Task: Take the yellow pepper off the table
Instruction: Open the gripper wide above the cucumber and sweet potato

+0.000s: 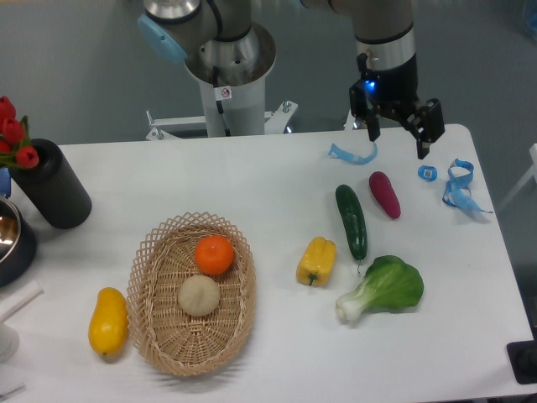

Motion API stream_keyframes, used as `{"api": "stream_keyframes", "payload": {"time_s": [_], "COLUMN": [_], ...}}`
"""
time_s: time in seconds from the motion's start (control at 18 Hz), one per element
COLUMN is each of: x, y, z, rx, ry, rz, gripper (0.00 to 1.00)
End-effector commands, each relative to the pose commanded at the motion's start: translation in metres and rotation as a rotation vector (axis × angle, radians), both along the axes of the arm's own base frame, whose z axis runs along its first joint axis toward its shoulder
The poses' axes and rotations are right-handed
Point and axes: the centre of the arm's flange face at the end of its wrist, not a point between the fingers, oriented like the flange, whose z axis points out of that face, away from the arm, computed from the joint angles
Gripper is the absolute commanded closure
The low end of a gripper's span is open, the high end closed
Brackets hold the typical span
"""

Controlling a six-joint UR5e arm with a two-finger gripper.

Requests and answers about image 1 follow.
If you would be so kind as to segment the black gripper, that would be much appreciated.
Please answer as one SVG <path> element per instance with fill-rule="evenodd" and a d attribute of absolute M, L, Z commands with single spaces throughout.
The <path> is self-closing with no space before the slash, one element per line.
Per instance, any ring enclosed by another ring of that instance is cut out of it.
<path fill-rule="evenodd" d="M 394 68 L 372 70 L 368 67 L 368 55 L 362 52 L 357 57 L 357 66 L 360 80 L 349 88 L 352 116 L 365 124 L 370 141 L 380 136 L 378 115 L 414 131 L 417 156 L 423 160 L 430 146 L 445 132 L 445 124 L 439 99 L 420 104 L 416 55 Z"/>

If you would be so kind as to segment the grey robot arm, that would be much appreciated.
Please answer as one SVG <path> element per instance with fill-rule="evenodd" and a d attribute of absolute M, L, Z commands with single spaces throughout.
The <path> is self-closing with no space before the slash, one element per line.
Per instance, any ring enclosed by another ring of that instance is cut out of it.
<path fill-rule="evenodd" d="M 163 59 L 184 64 L 200 85 L 212 137 L 265 133 L 265 79 L 276 57 L 271 34 L 252 19 L 248 1 L 147 1 L 138 29 Z M 368 137 L 378 120 L 399 123 L 426 157 L 444 133 L 441 104 L 421 101 L 408 1 L 306 1 L 347 16 L 357 44 L 359 79 L 350 87 L 350 113 Z"/>

